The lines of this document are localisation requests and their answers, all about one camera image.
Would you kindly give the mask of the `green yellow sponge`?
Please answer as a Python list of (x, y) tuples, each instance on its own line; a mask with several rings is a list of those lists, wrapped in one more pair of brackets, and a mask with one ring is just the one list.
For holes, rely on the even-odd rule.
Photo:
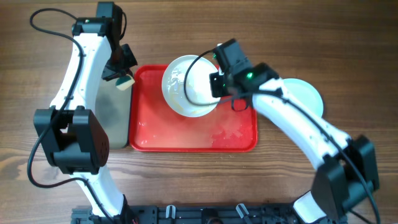
[(127, 90), (135, 83), (135, 80), (131, 75), (125, 75), (123, 77), (119, 77), (116, 81), (116, 88), (124, 91)]

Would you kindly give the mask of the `white plate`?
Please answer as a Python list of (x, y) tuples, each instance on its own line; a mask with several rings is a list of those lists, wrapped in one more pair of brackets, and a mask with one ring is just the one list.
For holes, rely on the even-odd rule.
[(162, 77), (162, 94), (167, 104), (178, 114), (196, 118), (211, 112), (219, 98), (212, 97), (210, 74), (218, 69), (207, 59), (194, 60), (196, 55), (184, 55), (166, 68)]

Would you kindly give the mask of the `light blue plate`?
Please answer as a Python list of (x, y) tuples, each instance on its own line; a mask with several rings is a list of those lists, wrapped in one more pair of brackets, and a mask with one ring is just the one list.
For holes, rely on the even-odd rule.
[(323, 116), (324, 104), (318, 90), (306, 81), (297, 78), (284, 79), (284, 85), (308, 109), (319, 117)]

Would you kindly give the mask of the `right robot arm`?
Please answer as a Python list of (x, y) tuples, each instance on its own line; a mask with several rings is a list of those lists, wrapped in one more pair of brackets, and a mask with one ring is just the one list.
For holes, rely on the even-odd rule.
[(218, 70), (210, 74), (210, 86), (213, 96), (244, 98), (307, 156), (316, 175), (312, 188), (293, 203), (301, 221), (339, 220), (365, 198), (371, 203), (376, 222), (381, 221), (373, 197), (379, 189), (376, 155), (367, 137), (352, 139), (311, 112), (264, 63), (239, 72)]

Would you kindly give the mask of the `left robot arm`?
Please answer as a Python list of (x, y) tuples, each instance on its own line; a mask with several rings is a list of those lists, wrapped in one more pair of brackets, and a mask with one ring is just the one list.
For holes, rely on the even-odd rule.
[[(137, 64), (128, 45), (120, 45), (127, 26), (118, 16), (78, 18), (72, 28), (73, 52), (62, 86), (49, 108), (37, 110), (34, 126), (38, 140), (27, 164), (30, 182), (43, 189), (77, 182), (92, 206), (93, 223), (135, 223), (134, 212), (118, 190), (106, 166), (109, 139), (95, 116), (101, 80), (116, 80), (125, 90), (132, 86), (131, 67)], [(38, 147), (48, 163), (69, 179), (40, 184), (32, 174)]]

